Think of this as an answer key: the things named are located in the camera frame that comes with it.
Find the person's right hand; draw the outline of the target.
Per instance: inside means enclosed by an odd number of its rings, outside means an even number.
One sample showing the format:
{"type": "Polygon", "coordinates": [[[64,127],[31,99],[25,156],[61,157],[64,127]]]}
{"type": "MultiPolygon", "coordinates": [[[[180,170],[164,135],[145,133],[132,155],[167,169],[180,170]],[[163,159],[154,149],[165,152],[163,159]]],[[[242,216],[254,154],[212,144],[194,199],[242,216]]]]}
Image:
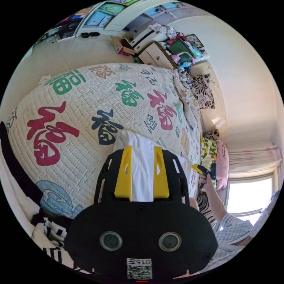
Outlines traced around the person's right hand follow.
{"type": "Polygon", "coordinates": [[[206,176],[201,175],[199,180],[200,180],[200,185],[203,185],[202,189],[205,192],[208,192],[214,189],[210,174],[207,174],[206,176]]]}

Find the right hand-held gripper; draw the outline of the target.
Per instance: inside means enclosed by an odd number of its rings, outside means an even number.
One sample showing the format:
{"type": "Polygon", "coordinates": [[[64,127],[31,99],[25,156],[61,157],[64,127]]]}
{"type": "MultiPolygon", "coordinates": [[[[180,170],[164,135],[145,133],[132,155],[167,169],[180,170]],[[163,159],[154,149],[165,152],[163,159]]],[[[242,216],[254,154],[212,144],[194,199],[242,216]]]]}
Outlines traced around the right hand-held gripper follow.
{"type": "Polygon", "coordinates": [[[209,171],[206,170],[206,168],[202,165],[194,164],[192,165],[192,169],[200,175],[206,176],[207,174],[210,174],[209,171]]]}

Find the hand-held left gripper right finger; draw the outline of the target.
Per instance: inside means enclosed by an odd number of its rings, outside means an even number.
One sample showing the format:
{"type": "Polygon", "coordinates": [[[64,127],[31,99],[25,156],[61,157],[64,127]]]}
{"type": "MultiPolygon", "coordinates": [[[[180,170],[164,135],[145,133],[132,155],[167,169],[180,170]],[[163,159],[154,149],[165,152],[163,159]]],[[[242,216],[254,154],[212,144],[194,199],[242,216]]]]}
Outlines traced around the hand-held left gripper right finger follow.
{"type": "Polygon", "coordinates": [[[167,199],[170,195],[166,165],[163,156],[163,149],[154,147],[154,200],[167,199]]]}

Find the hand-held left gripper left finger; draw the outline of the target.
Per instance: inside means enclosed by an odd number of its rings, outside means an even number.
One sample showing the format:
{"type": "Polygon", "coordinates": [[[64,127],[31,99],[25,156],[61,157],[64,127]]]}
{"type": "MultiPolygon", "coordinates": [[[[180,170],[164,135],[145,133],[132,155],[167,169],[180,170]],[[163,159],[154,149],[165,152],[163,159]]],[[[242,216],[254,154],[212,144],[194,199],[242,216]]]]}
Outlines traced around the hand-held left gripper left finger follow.
{"type": "Polygon", "coordinates": [[[132,146],[124,147],[119,166],[114,195],[132,201],[132,146]]]}

